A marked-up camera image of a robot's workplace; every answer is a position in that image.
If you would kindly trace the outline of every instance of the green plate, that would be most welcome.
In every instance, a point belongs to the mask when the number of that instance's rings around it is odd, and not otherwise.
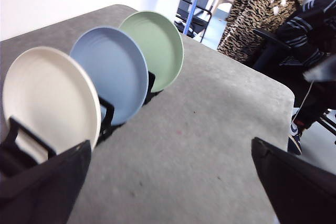
[[[140,47],[148,66],[155,74],[152,92],[169,86],[179,75],[183,64],[183,42],[169,19],[151,11],[137,12],[120,25]]]

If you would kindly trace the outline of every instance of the gray table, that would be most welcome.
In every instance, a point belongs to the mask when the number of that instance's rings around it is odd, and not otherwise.
[[[1,88],[24,50],[66,53],[84,31],[117,27],[113,5],[2,41]],[[285,147],[294,96],[282,84],[183,36],[180,76],[93,152],[73,223],[271,223],[250,141]],[[3,115],[2,139],[7,132]]]

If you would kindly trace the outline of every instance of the striped jacket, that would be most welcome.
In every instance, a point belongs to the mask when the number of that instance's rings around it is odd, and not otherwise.
[[[323,60],[336,38],[336,0],[312,0],[295,11],[277,30],[293,54],[280,65],[311,67]]]

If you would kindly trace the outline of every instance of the leopard print coat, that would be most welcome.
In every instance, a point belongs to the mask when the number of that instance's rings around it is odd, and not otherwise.
[[[274,33],[301,3],[302,0],[234,0],[217,50],[239,62],[248,62],[261,43],[253,28]]]

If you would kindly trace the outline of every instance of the black shoe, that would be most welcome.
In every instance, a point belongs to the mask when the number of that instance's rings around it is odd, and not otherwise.
[[[300,143],[302,132],[298,130],[295,123],[290,126],[290,133],[288,135],[287,151],[296,155],[302,154],[302,148]]]

